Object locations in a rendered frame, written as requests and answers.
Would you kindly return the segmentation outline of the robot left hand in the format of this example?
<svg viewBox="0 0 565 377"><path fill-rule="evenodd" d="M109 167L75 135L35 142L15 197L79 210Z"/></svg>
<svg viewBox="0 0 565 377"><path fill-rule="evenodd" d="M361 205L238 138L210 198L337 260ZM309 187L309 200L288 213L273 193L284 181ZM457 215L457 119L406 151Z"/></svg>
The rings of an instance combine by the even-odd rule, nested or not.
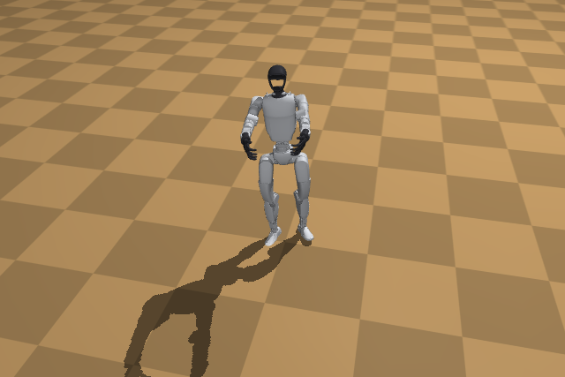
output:
<svg viewBox="0 0 565 377"><path fill-rule="evenodd" d="M300 136L297 137L297 139L300 139L299 143L296 145L292 145L293 147L296 148L291 148L290 151L291 154L290 155L299 155L301 150L305 147L305 143L309 140L309 135L308 135L309 130L308 129L303 129L303 131L300 133ZM294 152L293 152L294 151Z"/></svg>

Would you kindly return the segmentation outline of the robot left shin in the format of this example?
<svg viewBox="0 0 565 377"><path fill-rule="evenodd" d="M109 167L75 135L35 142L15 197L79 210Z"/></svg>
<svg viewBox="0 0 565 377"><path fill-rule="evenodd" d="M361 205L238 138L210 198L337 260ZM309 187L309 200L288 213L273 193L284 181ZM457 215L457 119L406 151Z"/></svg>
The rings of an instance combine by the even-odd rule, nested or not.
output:
<svg viewBox="0 0 565 377"><path fill-rule="evenodd" d="M303 229L306 227L307 224L307 216L309 214L309 201L308 199L303 200L302 202L296 202L297 211L299 215L300 227Z"/></svg>

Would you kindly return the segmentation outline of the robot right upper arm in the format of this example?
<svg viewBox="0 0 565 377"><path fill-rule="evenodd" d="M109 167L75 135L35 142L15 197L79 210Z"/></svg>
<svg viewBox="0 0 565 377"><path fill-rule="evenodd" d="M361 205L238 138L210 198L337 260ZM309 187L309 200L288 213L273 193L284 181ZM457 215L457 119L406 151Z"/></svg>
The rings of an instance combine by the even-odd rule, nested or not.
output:
<svg viewBox="0 0 565 377"><path fill-rule="evenodd" d="M254 96L251 100L251 104L248 110L248 120L252 120L254 122L254 126L257 126L259 120L259 112L262 109L264 97L262 96Z"/></svg>

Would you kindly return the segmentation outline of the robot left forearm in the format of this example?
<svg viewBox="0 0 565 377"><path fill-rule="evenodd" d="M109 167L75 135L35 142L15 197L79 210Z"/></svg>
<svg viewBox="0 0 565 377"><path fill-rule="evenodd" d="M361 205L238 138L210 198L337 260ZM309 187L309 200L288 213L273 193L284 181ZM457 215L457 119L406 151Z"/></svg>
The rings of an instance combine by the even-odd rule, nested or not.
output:
<svg viewBox="0 0 565 377"><path fill-rule="evenodd" d="M306 109L305 109L305 116L302 116L302 117L299 118L298 124L299 124L300 133L303 131L303 129L309 130L308 135L309 135L309 139L310 139L310 135L311 135L310 118L309 118L309 113Z"/></svg>

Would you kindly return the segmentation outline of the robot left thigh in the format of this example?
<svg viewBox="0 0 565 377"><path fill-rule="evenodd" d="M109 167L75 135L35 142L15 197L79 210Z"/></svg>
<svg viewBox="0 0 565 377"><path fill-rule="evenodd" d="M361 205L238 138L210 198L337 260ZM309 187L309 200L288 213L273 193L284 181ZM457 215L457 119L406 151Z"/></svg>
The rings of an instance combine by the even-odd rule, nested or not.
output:
<svg viewBox="0 0 565 377"><path fill-rule="evenodd" d="M293 194L296 202L302 202L308 199L311 184L307 155L300 152L299 155L293 156L293 162L298 185L297 190Z"/></svg>

